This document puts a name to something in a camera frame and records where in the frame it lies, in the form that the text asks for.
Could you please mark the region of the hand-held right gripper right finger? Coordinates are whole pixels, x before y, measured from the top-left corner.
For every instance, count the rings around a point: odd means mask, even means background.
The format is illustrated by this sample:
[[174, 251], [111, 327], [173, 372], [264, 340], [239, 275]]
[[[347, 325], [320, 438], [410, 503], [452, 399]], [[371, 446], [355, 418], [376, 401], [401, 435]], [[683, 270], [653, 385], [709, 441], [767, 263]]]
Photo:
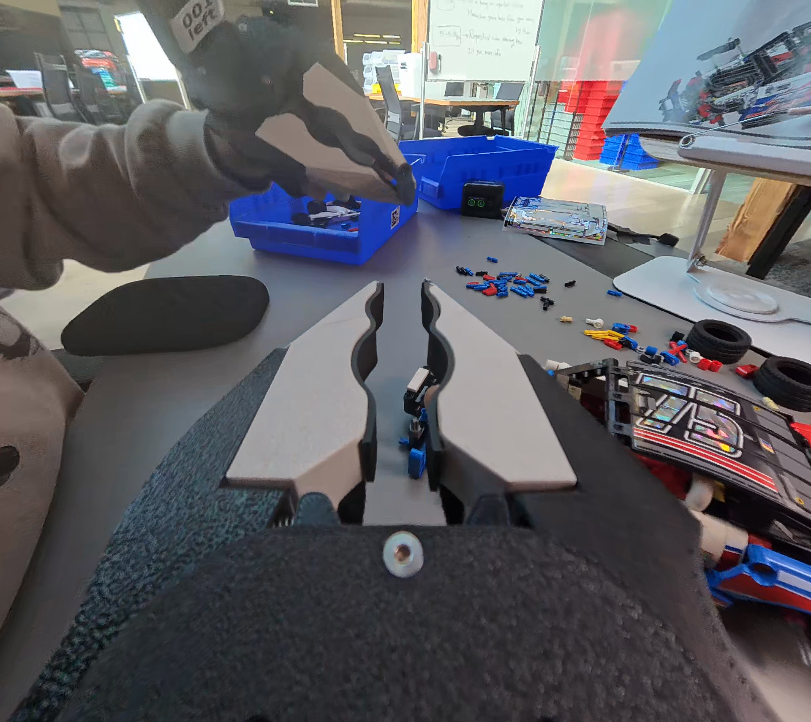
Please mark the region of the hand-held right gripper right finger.
[[503, 521], [525, 503], [577, 493], [577, 474], [542, 403], [545, 371], [436, 283], [421, 285], [427, 367], [427, 478], [447, 525], [481, 501]]

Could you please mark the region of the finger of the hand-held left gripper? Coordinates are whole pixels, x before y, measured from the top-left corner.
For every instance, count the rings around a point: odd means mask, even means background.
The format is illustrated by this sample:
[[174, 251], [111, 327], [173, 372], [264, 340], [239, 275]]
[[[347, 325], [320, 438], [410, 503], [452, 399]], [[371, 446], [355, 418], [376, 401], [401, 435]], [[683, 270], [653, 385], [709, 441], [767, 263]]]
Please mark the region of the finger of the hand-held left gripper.
[[318, 141], [293, 114], [267, 118], [256, 136], [303, 167], [305, 179], [300, 186], [311, 198], [331, 193], [339, 199], [355, 197], [404, 206], [374, 171], [350, 161], [338, 148]]
[[385, 163], [397, 166], [407, 162], [356, 85], [344, 82], [316, 62], [302, 77], [302, 93], [314, 106], [316, 123], [326, 131], [329, 145], [350, 161], [374, 171], [379, 178], [377, 168]]

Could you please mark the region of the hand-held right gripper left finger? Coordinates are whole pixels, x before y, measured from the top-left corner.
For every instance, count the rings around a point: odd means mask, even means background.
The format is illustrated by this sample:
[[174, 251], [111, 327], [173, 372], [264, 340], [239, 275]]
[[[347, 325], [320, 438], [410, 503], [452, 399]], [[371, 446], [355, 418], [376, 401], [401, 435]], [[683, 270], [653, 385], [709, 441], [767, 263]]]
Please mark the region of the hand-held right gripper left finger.
[[286, 347], [225, 486], [279, 492], [291, 514], [305, 496], [321, 494], [342, 523], [363, 523], [377, 464], [367, 378], [383, 311], [384, 285], [372, 281]]

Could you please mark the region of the toy brick race car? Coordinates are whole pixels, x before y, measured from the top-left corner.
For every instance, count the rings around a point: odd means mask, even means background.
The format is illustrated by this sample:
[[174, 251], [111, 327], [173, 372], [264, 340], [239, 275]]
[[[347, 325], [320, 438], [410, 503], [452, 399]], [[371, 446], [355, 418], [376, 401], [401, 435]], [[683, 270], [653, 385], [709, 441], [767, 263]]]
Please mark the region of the toy brick race car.
[[[518, 522], [547, 525], [616, 566], [625, 556], [633, 581], [664, 576], [697, 546], [717, 605], [746, 600], [809, 614], [808, 424], [673, 366], [535, 362], [578, 486], [573, 496], [525, 503]], [[403, 396], [419, 456], [410, 475], [427, 471], [433, 385], [422, 366]]]

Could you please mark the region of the black office chair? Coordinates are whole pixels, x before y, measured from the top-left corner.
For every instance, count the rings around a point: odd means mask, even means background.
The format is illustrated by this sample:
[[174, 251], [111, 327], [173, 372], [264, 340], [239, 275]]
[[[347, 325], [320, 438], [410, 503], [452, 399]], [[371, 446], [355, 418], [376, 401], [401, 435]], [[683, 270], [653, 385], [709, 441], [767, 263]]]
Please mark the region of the black office chair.
[[376, 69], [376, 78], [385, 106], [384, 127], [395, 142], [405, 137], [411, 121], [411, 108], [404, 106], [398, 95], [390, 66]]

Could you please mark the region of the wooden top table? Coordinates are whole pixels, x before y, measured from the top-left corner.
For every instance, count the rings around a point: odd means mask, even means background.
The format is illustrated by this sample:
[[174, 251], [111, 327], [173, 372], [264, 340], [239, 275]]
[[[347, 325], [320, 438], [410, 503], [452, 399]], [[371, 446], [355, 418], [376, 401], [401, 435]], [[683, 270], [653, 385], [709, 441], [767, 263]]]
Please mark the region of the wooden top table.
[[[431, 98], [399, 96], [411, 108], [411, 121], [400, 141], [447, 136], [515, 136], [517, 100]], [[373, 107], [385, 119], [380, 92], [367, 94]]]

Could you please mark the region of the pile of colourful small bricks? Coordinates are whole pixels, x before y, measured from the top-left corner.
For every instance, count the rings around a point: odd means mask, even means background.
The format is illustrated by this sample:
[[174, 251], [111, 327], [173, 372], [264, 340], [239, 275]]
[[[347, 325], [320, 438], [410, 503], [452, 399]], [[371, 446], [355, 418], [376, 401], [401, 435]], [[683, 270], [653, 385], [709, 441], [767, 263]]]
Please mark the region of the pile of colourful small bricks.
[[637, 334], [637, 326], [629, 323], [615, 322], [606, 325], [602, 319], [585, 320], [587, 325], [584, 336], [600, 342], [617, 352], [634, 353], [637, 361], [645, 364], [679, 366], [688, 364], [708, 372], [719, 372], [724, 363], [714, 356], [704, 356], [687, 341], [686, 334], [673, 332], [671, 338], [662, 346], [645, 345]]

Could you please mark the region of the written whiteboard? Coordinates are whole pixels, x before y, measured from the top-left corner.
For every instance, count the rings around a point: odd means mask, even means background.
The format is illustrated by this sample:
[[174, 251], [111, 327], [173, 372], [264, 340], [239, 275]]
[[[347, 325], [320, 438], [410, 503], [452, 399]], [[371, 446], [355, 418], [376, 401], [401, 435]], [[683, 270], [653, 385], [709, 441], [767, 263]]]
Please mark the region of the written whiteboard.
[[546, 0], [428, 0], [428, 81], [526, 82]]

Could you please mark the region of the black wrist rest pad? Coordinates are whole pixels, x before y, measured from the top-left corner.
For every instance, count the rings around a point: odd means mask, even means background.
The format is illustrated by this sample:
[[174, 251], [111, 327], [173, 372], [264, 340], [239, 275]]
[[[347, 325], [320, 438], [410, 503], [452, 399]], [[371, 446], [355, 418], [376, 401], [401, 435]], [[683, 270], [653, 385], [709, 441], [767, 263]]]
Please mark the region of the black wrist rest pad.
[[61, 341], [75, 356], [197, 352], [247, 337], [268, 308], [265, 285], [243, 275], [141, 280], [88, 305]]

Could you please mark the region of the shiny sticker sheet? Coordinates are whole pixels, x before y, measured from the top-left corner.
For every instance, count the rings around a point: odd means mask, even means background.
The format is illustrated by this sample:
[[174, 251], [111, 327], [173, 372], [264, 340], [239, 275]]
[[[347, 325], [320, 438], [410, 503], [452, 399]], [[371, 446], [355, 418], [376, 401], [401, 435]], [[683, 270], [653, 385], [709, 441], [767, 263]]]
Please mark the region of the shiny sticker sheet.
[[601, 204], [516, 197], [504, 212], [503, 229], [536, 238], [603, 246], [607, 239], [607, 210]]

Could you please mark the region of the white book stand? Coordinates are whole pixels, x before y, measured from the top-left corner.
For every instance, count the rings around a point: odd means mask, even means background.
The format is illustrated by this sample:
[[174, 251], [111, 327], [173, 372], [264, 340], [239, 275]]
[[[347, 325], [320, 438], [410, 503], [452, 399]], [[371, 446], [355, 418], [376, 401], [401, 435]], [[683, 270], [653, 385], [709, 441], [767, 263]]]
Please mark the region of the white book stand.
[[708, 169], [708, 198], [686, 258], [654, 258], [615, 277], [615, 287], [690, 322], [725, 318], [749, 334], [756, 351], [810, 362], [809, 297], [708, 265], [703, 252], [729, 172], [767, 171], [809, 190], [809, 137], [702, 129], [679, 140], [650, 134], [642, 145], [658, 158]]

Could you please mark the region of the black rubber toy tyre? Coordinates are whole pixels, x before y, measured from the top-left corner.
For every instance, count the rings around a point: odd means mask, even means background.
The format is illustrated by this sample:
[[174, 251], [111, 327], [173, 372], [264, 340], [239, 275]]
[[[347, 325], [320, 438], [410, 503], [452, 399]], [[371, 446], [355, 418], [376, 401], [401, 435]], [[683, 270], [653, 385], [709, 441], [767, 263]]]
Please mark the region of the black rubber toy tyre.
[[695, 322], [684, 341], [690, 350], [721, 364], [736, 364], [753, 343], [746, 331], [717, 319]]
[[779, 406], [810, 412], [810, 364], [785, 356], [770, 356], [752, 376], [754, 387]]

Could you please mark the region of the frosted glass partition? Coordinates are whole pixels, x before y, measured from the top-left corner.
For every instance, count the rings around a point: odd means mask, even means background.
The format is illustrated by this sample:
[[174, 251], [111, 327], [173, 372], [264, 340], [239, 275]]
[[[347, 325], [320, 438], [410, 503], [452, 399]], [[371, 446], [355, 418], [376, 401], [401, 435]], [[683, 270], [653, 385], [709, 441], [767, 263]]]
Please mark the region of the frosted glass partition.
[[541, 55], [531, 138], [573, 159], [573, 115], [558, 102], [563, 81], [627, 82], [638, 67], [673, 0], [547, 0], [540, 31]]

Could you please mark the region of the stack of red storage bins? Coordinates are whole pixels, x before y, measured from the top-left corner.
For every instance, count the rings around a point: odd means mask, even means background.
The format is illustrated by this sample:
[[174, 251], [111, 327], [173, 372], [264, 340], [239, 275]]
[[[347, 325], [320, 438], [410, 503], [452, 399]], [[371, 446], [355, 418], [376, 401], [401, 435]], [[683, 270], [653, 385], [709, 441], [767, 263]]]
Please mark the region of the stack of red storage bins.
[[598, 160], [603, 153], [606, 134], [603, 124], [625, 86], [620, 80], [563, 81], [557, 101], [573, 115], [576, 139], [574, 160]]

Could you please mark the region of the stack of blue storage bins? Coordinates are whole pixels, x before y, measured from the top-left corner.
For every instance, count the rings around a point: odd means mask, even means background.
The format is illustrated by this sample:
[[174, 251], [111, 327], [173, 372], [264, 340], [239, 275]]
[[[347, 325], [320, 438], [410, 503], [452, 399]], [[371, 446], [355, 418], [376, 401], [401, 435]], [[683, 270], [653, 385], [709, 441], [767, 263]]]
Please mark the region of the stack of blue storage bins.
[[599, 162], [616, 171], [651, 170], [659, 166], [659, 160], [642, 148], [640, 138], [636, 133], [606, 138]]

